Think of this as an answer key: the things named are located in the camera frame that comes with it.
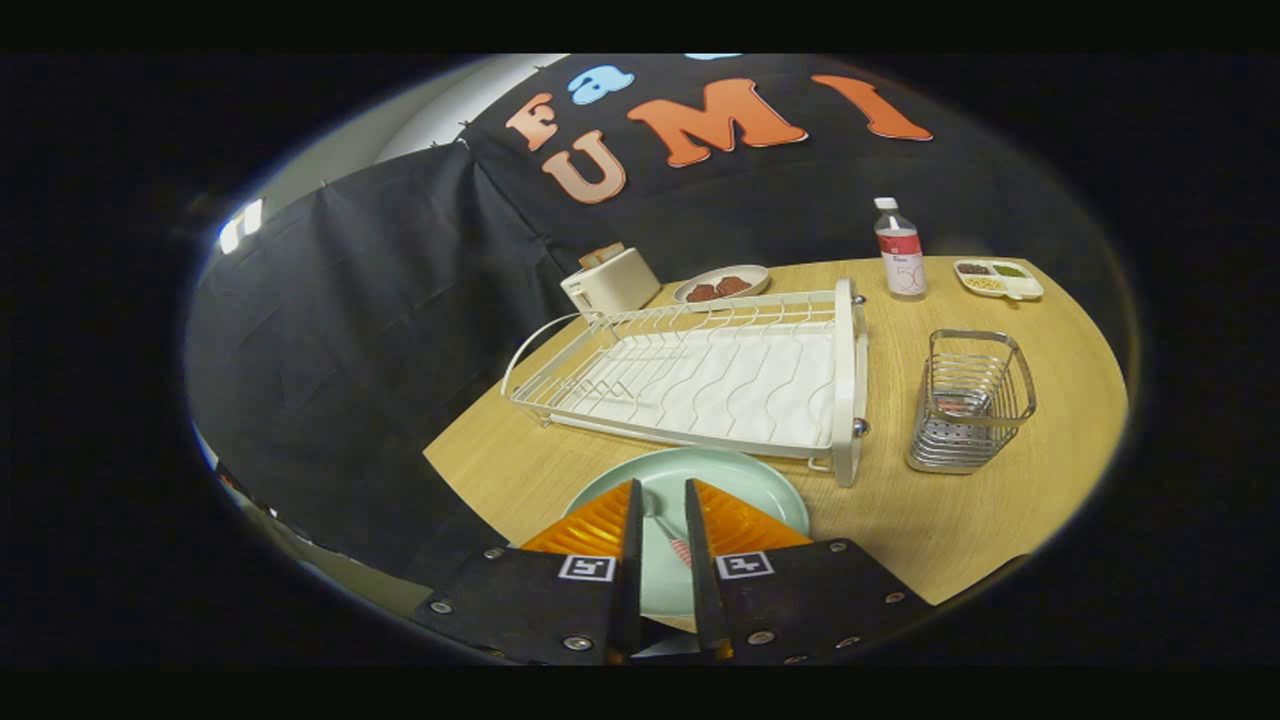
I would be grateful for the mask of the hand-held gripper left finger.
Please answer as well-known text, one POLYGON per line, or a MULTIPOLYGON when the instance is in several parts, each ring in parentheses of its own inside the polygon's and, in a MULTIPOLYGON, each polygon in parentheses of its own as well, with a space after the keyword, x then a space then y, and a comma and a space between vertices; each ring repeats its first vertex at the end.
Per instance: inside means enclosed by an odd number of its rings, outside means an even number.
POLYGON ((643 644, 640 484, 617 489, 620 539, 604 553, 492 546, 413 611, 416 625, 520 665, 621 665, 643 644))

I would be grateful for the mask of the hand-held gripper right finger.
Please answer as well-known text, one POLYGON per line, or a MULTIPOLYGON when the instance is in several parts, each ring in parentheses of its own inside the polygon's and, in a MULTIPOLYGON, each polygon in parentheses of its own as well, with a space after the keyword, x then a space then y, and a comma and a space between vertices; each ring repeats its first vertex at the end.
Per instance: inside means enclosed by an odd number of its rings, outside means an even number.
POLYGON ((685 484, 701 656, 836 664, 919 626, 934 605, 847 538, 810 539, 700 479, 685 484))

